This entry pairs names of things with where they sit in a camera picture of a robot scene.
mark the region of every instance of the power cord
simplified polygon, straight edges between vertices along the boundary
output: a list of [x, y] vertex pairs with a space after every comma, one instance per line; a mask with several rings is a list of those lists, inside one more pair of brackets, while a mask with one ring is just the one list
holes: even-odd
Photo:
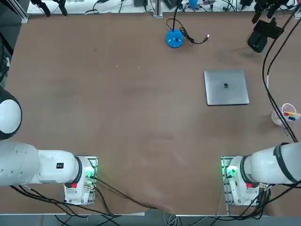
[[7, 72], [9, 70], [9, 58], [5, 53], [5, 46], [1, 37], [0, 40], [1, 40], [0, 82], [2, 82], [2, 80], [7, 75]]
[[[63, 222], [60, 218], [58, 218], [57, 215], [55, 215], [55, 218], [56, 218], [59, 222], [62, 223], [61, 226], [63, 226], [63, 225], [71, 226], [71, 225], [67, 224], [67, 221], [68, 221], [71, 217], [69, 217], [65, 222]], [[102, 223], [100, 223], [100, 224], [98, 224], [98, 225], [94, 225], [94, 226], [101, 226], [101, 225], [104, 225], [105, 223], [107, 223], [107, 222], [109, 222], [109, 221], [110, 221], [110, 220], [106, 220], [106, 221], [104, 221], [104, 222], [102, 222]]]
[[106, 186], [107, 186], [108, 188], [110, 188], [111, 190], [115, 191], [118, 195], [120, 195], [120, 196], [122, 196], [122, 197], [124, 197], [124, 198], [127, 198], [127, 199], [131, 200], [132, 202], [134, 202], [134, 203], [136, 203], [136, 204], [138, 204], [138, 205], [140, 205], [140, 206], [142, 206], [142, 207], [149, 208], [149, 209], [157, 209], [157, 208], [155, 208], [155, 207], [152, 207], [152, 206], [149, 206], [149, 205], [147, 205], [147, 204], [141, 203], [141, 202], [139, 202], [139, 201], [137, 201], [137, 200], [135, 200], [135, 199], [129, 197], [128, 195], [122, 193], [121, 191], [117, 190], [116, 188], [112, 187], [111, 185], [109, 185], [108, 183], [104, 182], [103, 180], [101, 180], [101, 179], [99, 179], [99, 178], [96, 178], [96, 177], [94, 177], [94, 176], [91, 176], [90, 178], [91, 178], [91, 179], [96, 179], [97, 181], [99, 181], [99, 182], [101, 182], [102, 184], [106, 185]]
[[[16, 188], [15, 186], [10, 186], [11, 188], [13, 188], [15, 191], [17, 191], [18, 193], [26, 196], [26, 197], [29, 197], [29, 198], [32, 198], [32, 199], [35, 199], [35, 200], [39, 200], [39, 201], [42, 201], [42, 202], [47, 202], [47, 203], [51, 203], [51, 204], [54, 204], [56, 206], [58, 206], [58, 204], [61, 204], [63, 206], [75, 206], [77, 208], [81, 208], [81, 209], [84, 209], [84, 210], [89, 210], [89, 211], [92, 211], [92, 212], [96, 212], [96, 213], [100, 213], [102, 217], [106, 218], [107, 220], [110, 220], [112, 223], [114, 223], [115, 225], [117, 226], [120, 226], [119, 224], [117, 224], [114, 220], [112, 220], [112, 218], [109, 218], [111, 217], [109, 214], [106, 214], [106, 213], [103, 213], [101, 211], [98, 211], [98, 210], [94, 210], [94, 209], [90, 209], [90, 208], [87, 208], [87, 207], [83, 207], [83, 206], [79, 206], [79, 205], [75, 205], [75, 204], [71, 204], [71, 203], [67, 203], [67, 202], [60, 202], [58, 200], [55, 200], [55, 199], [50, 199], [50, 198], [47, 198], [45, 196], [43, 196], [42, 194], [38, 193], [37, 191], [33, 190], [32, 188], [30, 188], [31, 191], [34, 191], [35, 193], [39, 194], [39, 195], [35, 195], [35, 194], [32, 194], [28, 191], [24, 192], [24, 191], [21, 191], [19, 190], [18, 188]], [[63, 212], [65, 212], [66, 214], [68, 214], [69, 216], [72, 216], [72, 214], [70, 214], [69, 212], [67, 212], [66, 210], [64, 210], [62, 207], [58, 206]], [[72, 211], [69, 207], [68, 209], [75, 215], [75, 216], [80, 216], [76, 213], [74, 213], [74, 211]]]
[[192, 44], [196, 44], [196, 45], [200, 45], [200, 44], [203, 44], [204, 42], [206, 42], [208, 39], [209, 39], [209, 34], [203, 39], [203, 41], [202, 42], [196, 42], [192, 37], [190, 37], [189, 35], [188, 35], [188, 33], [187, 33], [187, 31], [186, 31], [186, 29], [184, 28], [184, 26], [182, 25], [182, 23], [179, 21], [179, 20], [177, 20], [177, 19], [175, 19], [175, 18], [169, 18], [169, 19], [167, 19], [166, 20], [166, 25], [168, 26], [168, 28], [171, 30], [172, 28], [169, 26], [169, 24], [168, 24], [168, 21], [170, 21], [170, 20], [174, 20], [174, 21], [177, 21], [180, 25], [181, 25], [181, 27], [180, 27], [180, 32], [182, 33], [182, 35], [190, 42], [190, 43], [192, 43]]
[[[294, 8], [294, 10], [292, 11], [290, 17], [288, 18], [288, 20], [286, 21], [286, 23], [283, 25], [283, 27], [282, 27], [283, 30], [285, 29], [285, 27], [287, 26], [287, 24], [291, 21], [291, 19], [293, 18], [294, 14], [298, 11], [298, 9], [300, 8], [300, 6], [301, 6], [301, 5], [298, 4], [298, 5]], [[279, 51], [276, 53], [276, 55], [275, 55], [274, 58], [272, 59], [270, 65], [269, 65], [269, 68], [268, 68], [267, 78], [269, 77], [269, 70], [271, 69], [271, 66], [273, 65], [273, 63], [274, 63], [276, 57], [279, 55], [279, 53], [280, 53], [280, 51], [282, 50], [283, 46], [286, 44], [288, 38], [291, 36], [292, 32], [295, 30], [295, 28], [297, 27], [297, 25], [299, 24], [299, 22], [300, 22], [300, 19], [298, 20], [298, 22], [296, 23], [296, 25], [292, 28], [292, 30], [289, 32], [287, 38], [285, 39], [285, 41], [284, 41], [283, 44], [281, 45]], [[295, 134], [294, 134], [292, 128], [291, 128], [291, 127], [289, 126], [289, 124], [287, 123], [286, 118], [282, 115], [282, 112], [280, 111], [280, 109], [279, 109], [278, 105], [276, 104], [276, 102], [275, 102], [273, 96], [271, 95], [271, 93], [270, 93], [270, 91], [269, 91], [269, 88], [268, 88], [268, 86], [267, 86], [267, 84], [266, 84], [265, 78], [264, 78], [264, 77], [265, 77], [265, 72], [264, 72], [264, 71], [265, 71], [265, 63], [266, 63], [266, 60], [267, 60], [267, 58], [268, 58], [268, 55], [269, 55], [271, 49], [273, 48], [273, 46], [274, 46], [276, 40], [277, 40], [277, 39], [273, 40], [271, 46], [269, 47], [269, 49], [268, 49], [268, 51], [267, 51], [267, 53], [266, 53], [265, 58], [264, 58], [263, 65], [262, 65], [262, 81], [263, 81], [263, 85], [264, 85], [264, 87], [265, 87], [265, 89], [266, 89], [266, 91], [267, 91], [267, 94], [268, 94], [268, 97], [269, 97], [269, 100], [270, 100], [270, 102], [271, 102], [271, 105], [272, 105], [273, 109], [275, 110], [277, 116], [279, 117], [279, 119], [280, 119], [281, 122], [283, 123], [283, 125], [284, 125], [286, 131], [289, 133], [289, 135], [290, 135], [290, 137], [292, 138], [292, 140], [296, 143], [296, 142], [298, 142], [298, 139], [297, 139], [297, 137], [295, 136]]]
[[123, 5], [123, 1], [124, 1], [124, 0], [121, 0], [121, 5], [120, 5], [120, 8], [119, 8], [118, 13], [120, 13], [120, 11], [121, 11], [121, 8], [122, 8], [122, 5]]
[[100, 197], [101, 197], [101, 199], [103, 201], [103, 205], [104, 205], [106, 211], [108, 212], [108, 214], [110, 214], [110, 216], [114, 217], [114, 218], [119, 217], [118, 215], [114, 215], [114, 214], [111, 213], [111, 211], [109, 210], [109, 207], [108, 207], [108, 205], [107, 205], [107, 203], [105, 201], [103, 193], [97, 187], [94, 187], [94, 189], [100, 194]]

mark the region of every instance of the metal bracket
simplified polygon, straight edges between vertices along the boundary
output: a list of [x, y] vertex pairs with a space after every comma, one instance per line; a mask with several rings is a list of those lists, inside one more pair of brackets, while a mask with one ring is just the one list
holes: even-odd
[[[97, 166], [98, 166], [98, 157], [97, 156], [85, 156], [89, 162], [91, 163], [91, 166], [95, 170], [95, 175], [94, 177], [97, 177]], [[93, 186], [96, 186], [96, 180], [92, 182]], [[93, 204], [95, 203], [95, 193], [96, 191], [93, 189], [93, 191], [90, 192], [89, 197], [88, 197], [88, 204]]]
[[28, 22], [28, 15], [17, 0], [6, 0], [14, 12], [21, 17], [21, 23], [26, 24]]
[[163, 13], [161, 12], [161, 0], [157, 0], [153, 17], [154, 18], [163, 18]]
[[224, 193], [225, 193], [225, 201], [226, 201], [226, 210], [227, 214], [230, 215], [230, 208], [229, 204], [233, 204], [233, 198], [231, 193], [231, 188], [228, 180], [226, 179], [226, 170], [227, 167], [230, 165], [231, 160], [234, 156], [221, 156], [221, 163], [222, 163], [222, 180], [224, 186]]

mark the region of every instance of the table surface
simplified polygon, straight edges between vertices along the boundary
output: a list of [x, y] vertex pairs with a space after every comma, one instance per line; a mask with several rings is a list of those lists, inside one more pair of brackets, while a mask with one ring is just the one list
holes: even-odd
[[[167, 16], [31, 18], [22, 25], [8, 75], [7, 90], [21, 103], [24, 116], [12, 140], [97, 155], [98, 175], [133, 198], [171, 213], [214, 215], [222, 190], [221, 155], [247, 155], [290, 142], [271, 121], [261, 79], [265, 53], [254, 53], [246, 44], [252, 17], [246, 12], [179, 14], [191, 37], [202, 40], [210, 34], [203, 45], [185, 41], [179, 49], [165, 43]], [[270, 73], [274, 98], [297, 110], [300, 38], [297, 28]], [[250, 104], [208, 107], [203, 71], [241, 68]], [[300, 137], [298, 121], [293, 129]], [[63, 200], [63, 185], [34, 187]], [[273, 188], [272, 196], [283, 189]], [[145, 210], [103, 192], [115, 213]], [[0, 193], [1, 213], [61, 212], [9, 187]], [[292, 191], [266, 214], [300, 216], [300, 201], [300, 191]], [[89, 207], [104, 210], [99, 199]], [[226, 214], [224, 195], [219, 214]]]

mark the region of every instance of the laptop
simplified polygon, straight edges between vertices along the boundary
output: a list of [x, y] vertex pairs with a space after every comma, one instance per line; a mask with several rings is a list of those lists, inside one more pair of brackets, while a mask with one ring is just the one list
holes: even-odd
[[244, 70], [204, 71], [204, 78], [208, 106], [250, 103]]

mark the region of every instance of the white spherical robot part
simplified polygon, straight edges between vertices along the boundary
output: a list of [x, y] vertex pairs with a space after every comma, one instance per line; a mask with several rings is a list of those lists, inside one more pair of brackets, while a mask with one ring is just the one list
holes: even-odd
[[22, 109], [17, 99], [0, 87], [0, 140], [12, 137], [20, 128]]

